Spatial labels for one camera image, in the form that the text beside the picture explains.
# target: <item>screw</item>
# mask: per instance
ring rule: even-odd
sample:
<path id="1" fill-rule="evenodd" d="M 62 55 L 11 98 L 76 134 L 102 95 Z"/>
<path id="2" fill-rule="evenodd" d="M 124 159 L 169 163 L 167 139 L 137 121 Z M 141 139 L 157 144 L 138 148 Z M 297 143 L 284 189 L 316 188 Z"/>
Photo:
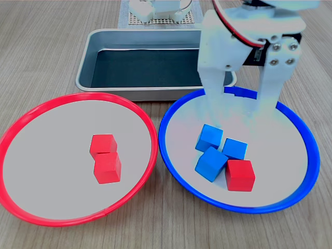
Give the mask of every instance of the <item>screw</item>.
<path id="1" fill-rule="evenodd" d="M 298 48 L 299 45 L 297 45 L 296 43 L 292 43 L 290 46 L 289 46 L 289 49 L 290 50 L 295 50 Z"/>
<path id="2" fill-rule="evenodd" d="M 275 66 L 279 63 L 277 59 L 270 61 L 270 65 Z"/>
<path id="3" fill-rule="evenodd" d="M 278 51 L 278 50 L 280 50 L 280 48 L 281 48 L 281 45 L 278 44 L 278 43 L 276 43 L 276 44 L 273 45 L 273 50 L 274 51 Z"/>
<path id="4" fill-rule="evenodd" d="M 289 59 L 289 60 L 286 61 L 286 64 L 291 65 L 291 64 L 293 64 L 294 62 L 295 62 L 295 59 L 294 59 L 294 58 L 291 58 L 291 59 Z"/>

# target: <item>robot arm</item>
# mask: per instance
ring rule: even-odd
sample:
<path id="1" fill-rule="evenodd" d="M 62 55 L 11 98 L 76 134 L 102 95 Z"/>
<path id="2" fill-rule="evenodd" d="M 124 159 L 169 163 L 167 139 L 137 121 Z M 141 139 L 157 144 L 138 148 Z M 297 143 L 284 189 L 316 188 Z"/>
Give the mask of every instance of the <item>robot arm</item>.
<path id="1" fill-rule="evenodd" d="M 202 23 L 198 60 L 210 104 L 217 106 L 223 97 L 226 71 L 256 65 L 260 67 L 258 109 L 272 112 L 301 55 L 306 25 L 296 11 L 315 8 L 319 2 L 252 0 L 226 11 L 217 0 L 213 4 L 215 10 L 207 11 Z"/>

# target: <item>table surface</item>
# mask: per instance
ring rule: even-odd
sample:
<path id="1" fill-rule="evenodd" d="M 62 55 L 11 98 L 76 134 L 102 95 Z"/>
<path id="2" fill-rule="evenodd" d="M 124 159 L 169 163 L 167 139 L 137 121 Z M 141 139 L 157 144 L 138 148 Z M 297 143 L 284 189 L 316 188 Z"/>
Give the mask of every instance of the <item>table surface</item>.
<path id="1" fill-rule="evenodd" d="M 201 7 L 205 13 L 212 4 L 202 1 Z M 119 1 L 0 1 L 0 135 L 36 105 L 78 92 L 87 35 L 116 28 L 119 9 Z M 332 248 L 331 13 L 330 1 L 301 12 L 303 56 L 280 96 L 309 126 L 321 153 L 319 179 L 300 203 L 266 215 L 218 209 L 186 191 L 159 155 L 132 200 L 88 224 L 35 226 L 0 206 L 0 248 Z M 258 68 L 243 67 L 237 76 L 237 86 L 257 90 Z M 159 128 L 171 103 L 139 105 Z"/>

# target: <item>stainless steel tray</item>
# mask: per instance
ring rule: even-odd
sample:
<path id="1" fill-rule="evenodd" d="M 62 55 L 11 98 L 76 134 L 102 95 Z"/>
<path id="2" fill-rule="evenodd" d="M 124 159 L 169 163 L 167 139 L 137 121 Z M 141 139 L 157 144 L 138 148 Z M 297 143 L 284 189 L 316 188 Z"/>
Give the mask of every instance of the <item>stainless steel tray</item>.
<path id="1" fill-rule="evenodd" d="M 131 101 L 177 100 L 202 89 L 196 68 L 200 34 L 199 29 L 95 30 L 88 36 L 76 86 Z M 235 83 L 235 73 L 228 72 L 224 85 Z"/>

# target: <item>white plastic part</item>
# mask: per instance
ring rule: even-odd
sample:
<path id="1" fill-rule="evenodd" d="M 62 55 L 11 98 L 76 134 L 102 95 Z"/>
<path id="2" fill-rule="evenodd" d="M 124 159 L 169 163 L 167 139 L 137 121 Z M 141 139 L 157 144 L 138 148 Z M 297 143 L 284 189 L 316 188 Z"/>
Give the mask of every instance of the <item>white plastic part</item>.
<path id="1" fill-rule="evenodd" d="M 152 7 L 151 2 L 140 0 L 130 0 L 129 11 L 144 23 L 150 21 L 154 14 L 154 8 Z"/>
<path id="2" fill-rule="evenodd" d="M 280 49 L 275 51 L 273 44 L 266 52 L 266 62 L 260 68 L 260 84 L 257 95 L 259 114 L 272 113 L 278 102 L 284 83 L 289 80 L 301 56 L 301 47 L 292 37 L 283 37 Z"/>
<path id="3" fill-rule="evenodd" d="M 238 70 L 252 51 L 232 37 L 213 10 L 206 12 L 202 23 L 198 55 L 198 73 L 210 103 L 211 116 L 217 116 L 224 93 L 226 71 Z"/>
<path id="4" fill-rule="evenodd" d="M 187 1 L 182 0 L 180 7 L 185 8 L 188 4 L 189 4 L 188 0 Z M 187 8 L 179 10 L 174 14 L 171 14 L 170 19 L 172 19 L 174 22 L 181 22 L 190 11 L 191 11 L 191 4 Z"/>
<path id="5" fill-rule="evenodd" d="M 262 2 L 265 2 L 269 5 L 272 5 L 277 8 L 292 10 L 292 11 L 299 11 L 304 9 L 313 9 L 317 8 L 320 4 L 320 1 L 299 1 L 299 0 L 293 0 L 293 1 L 281 1 L 281 0 L 262 0 Z"/>
<path id="6" fill-rule="evenodd" d="M 146 2 L 130 0 L 129 11 L 143 23 L 152 19 L 172 19 L 174 22 L 181 22 L 191 11 L 191 3 L 189 3 L 190 0 L 148 0 Z"/>
<path id="7" fill-rule="evenodd" d="M 155 13 L 177 12 L 180 10 L 181 0 L 154 0 Z"/>
<path id="8" fill-rule="evenodd" d="M 225 13 L 239 33 L 270 43 L 280 40 L 283 34 L 298 34 L 306 28 L 298 13 L 284 9 L 242 5 L 225 9 Z"/>

